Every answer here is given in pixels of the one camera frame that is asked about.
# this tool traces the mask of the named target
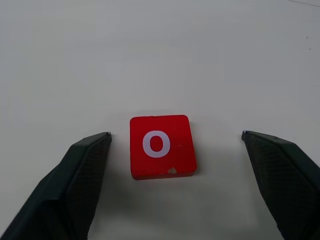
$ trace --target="white table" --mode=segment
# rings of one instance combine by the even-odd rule
[[[89,239],[282,239],[240,136],[320,163],[319,23],[287,0],[1,1],[0,234],[71,144],[110,131]],[[134,181],[129,120],[170,114],[199,173]]]

